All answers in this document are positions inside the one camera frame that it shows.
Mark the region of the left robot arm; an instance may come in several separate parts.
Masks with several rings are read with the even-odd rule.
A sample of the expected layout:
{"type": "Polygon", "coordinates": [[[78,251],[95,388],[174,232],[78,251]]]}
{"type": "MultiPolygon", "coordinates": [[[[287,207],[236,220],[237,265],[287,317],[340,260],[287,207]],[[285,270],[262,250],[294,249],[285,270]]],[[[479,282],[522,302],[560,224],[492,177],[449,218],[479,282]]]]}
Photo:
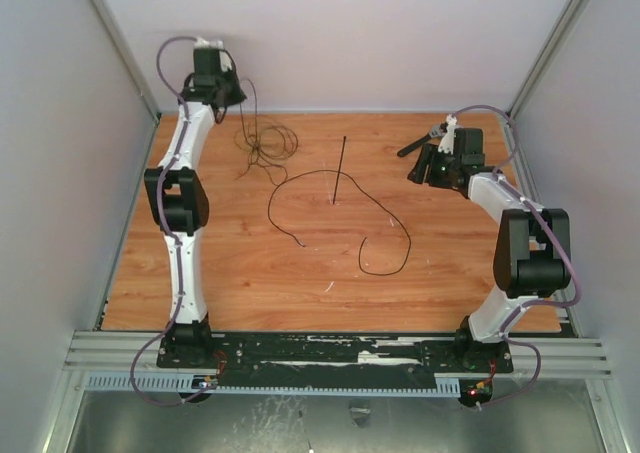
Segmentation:
{"type": "Polygon", "coordinates": [[[200,246],[210,207],[197,168],[210,130],[224,121],[229,107],[246,99],[224,44],[191,41],[193,71],[180,90],[169,89],[178,102],[173,136],[158,165],[143,176],[169,258],[172,306],[157,359],[164,368],[213,368],[222,362],[202,286],[200,246]]]}

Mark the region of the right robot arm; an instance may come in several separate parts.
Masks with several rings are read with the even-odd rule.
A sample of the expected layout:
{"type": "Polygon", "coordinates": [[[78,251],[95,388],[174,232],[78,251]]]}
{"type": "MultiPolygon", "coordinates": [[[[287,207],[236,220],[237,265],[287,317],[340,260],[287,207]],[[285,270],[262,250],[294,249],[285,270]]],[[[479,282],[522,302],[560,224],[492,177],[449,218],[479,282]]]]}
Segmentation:
{"type": "Polygon", "coordinates": [[[495,363],[508,351],[513,326],[571,281],[569,217],[522,195],[498,167],[487,164],[478,128],[442,123],[398,151],[419,153],[409,181],[453,190],[480,206],[499,226],[493,259],[495,285],[455,332],[453,356],[466,371],[495,363]]]}

